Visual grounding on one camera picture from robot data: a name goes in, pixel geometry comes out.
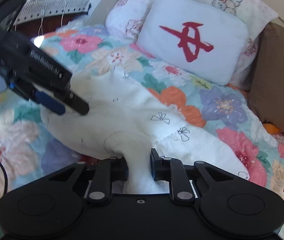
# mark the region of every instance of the white pillow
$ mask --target white pillow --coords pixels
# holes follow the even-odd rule
[[[237,17],[192,0],[156,0],[137,45],[219,85],[228,84],[248,37]]]
[[[195,0],[219,8],[241,19],[249,29],[249,36],[237,62],[231,83],[242,86],[250,64],[257,52],[257,37],[277,13],[260,0]],[[154,0],[119,0],[106,19],[111,35],[137,39]]]

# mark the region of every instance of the orange flower pattern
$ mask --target orange flower pattern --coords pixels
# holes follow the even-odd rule
[[[160,94],[153,89],[149,89],[149,91],[161,103],[167,106],[175,106],[189,124],[198,127],[205,126],[206,121],[202,119],[200,110],[195,106],[186,106],[186,96],[177,87],[168,87],[162,90]]]
[[[240,89],[237,86],[234,86],[232,84],[227,84],[226,86],[232,88],[233,90],[238,90],[245,97],[245,99],[248,99],[248,97],[249,97],[248,92],[246,92],[246,91],[244,91],[244,90],[242,90],[242,89]]]

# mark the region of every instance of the white fabric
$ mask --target white fabric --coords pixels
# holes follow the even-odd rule
[[[190,23],[202,26],[185,26]],[[186,49],[191,53],[188,55],[184,52],[185,48],[181,47],[182,38],[185,42],[187,39],[192,41],[198,35],[197,42],[201,44],[188,42]],[[245,23],[210,5],[192,0],[156,0],[145,20],[137,45],[183,70],[219,85],[226,85],[247,37]]]
[[[103,76],[77,73],[71,85],[90,101],[88,115],[68,111],[58,116],[42,108],[42,121],[53,136],[81,154],[98,159],[124,156],[129,168],[124,193],[169,191],[166,182],[154,182],[151,176],[152,147],[160,155],[179,158],[184,164],[204,160],[235,175],[248,173],[225,143],[201,128],[187,125],[174,109],[160,103],[130,77],[124,78],[119,69]]]
[[[250,71],[250,64],[256,56],[257,48],[251,50],[255,41],[267,23],[278,17],[278,14],[260,0],[195,0],[212,5],[241,19],[248,27],[247,44],[239,57],[231,79],[233,85],[242,86]],[[119,0],[106,19],[106,27],[112,35],[138,38],[143,23],[154,0]]]

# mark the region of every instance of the bed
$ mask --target bed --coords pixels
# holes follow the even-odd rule
[[[275,22],[284,26],[284,0],[262,1],[279,14]],[[106,57],[121,54],[127,62],[120,65],[123,71],[118,73],[122,75],[124,82],[128,82],[128,86],[133,83],[141,85],[149,92],[148,96],[156,98],[163,106],[177,112],[186,122],[169,135],[172,140],[178,141],[170,152],[167,137],[152,142],[152,147],[157,148],[161,156],[178,158],[179,156],[175,156],[177,149],[185,151],[187,155],[190,146],[185,145],[191,143],[192,133],[196,134],[198,128],[203,128],[205,132],[228,145],[235,158],[239,160],[239,165],[246,168],[232,170],[233,173],[260,186],[273,189],[284,199],[284,151],[248,108],[247,94],[234,86],[218,86],[168,65],[141,51],[132,40],[110,36],[104,23],[117,2],[118,0],[102,0],[93,12],[88,26],[76,27],[71,24],[55,33],[38,37],[36,42],[74,75],[83,76],[82,73],[89,69],[90,75],[87,77],[92,80],[101,73],[112,72],[112,68],[105,61]],[[81,48],[80,53],[72,50],[72,42],[76,36],[89,40],[87,45]],[[110,94],[116,103],[119,98],[116,99],[116,94]],[[213,106],[208,100],[212,98],[222,98],[223,102],[227,101],[232,109],[241,114],[234,116],[232,120],[223,115],[207,120],[205,116],[212,115]],[[160,111],[154,113],[151,120],[166,124],[170,120],[163,114],[164,112]],[[97,158],[110,156],[107,151],[103,157],[99,154],[90,154],[86,145],[89,143],[83,139],[77,145],[70,144],[68,138],[62,138],[58,134],[57,130],[67,129],[65,125],[59,127],[59,122],[60,120],[55,119],[49,112],[41,112],[38,105],[24,101],[10,91],[1,96],[0,157],[8,172],[10,190],[71,163],[81,160],[96,164]],[[185,164],[191,164],[188,161],[192,162],[194,159],[183,159]],[[234,159],[215,153],[208,162],[215,165],[223,163],[222,168],[232,169],[233,161]],[[3,184],[0,171],[0,197]],[[284,239],[284,226],[280,236]]]

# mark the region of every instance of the pink flower pattern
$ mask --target pink flower pattern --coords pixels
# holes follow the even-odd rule
[[[131,49],[134,49],[134,50],[136,50],[138,52],[143,53],[144,56],[146,56],[148,58],[155,58],[152,54],[148,53],[144,49],[139,48],[135,42],[131,43],[129,46],[130,46]]]
[[[246,137],[244,132],[238,133],[228,127],[216,130],[218,138],[226,143],[243,163],[249,172],[249,181],[262,187],[266,186],[266,170],[257,159],[259,149]]]
[[[284,144],[279,142],[279,144],[278,144],[278,151],[280,153],[280,157],[284,159]]]
[[[65,51],[78,50],[80,53],[85,54],[94,51],[98,48],[98,44],[102,39],[98,36],[88,36],[85,34],[78,34],[74,37],[66,37],[60,41]]]

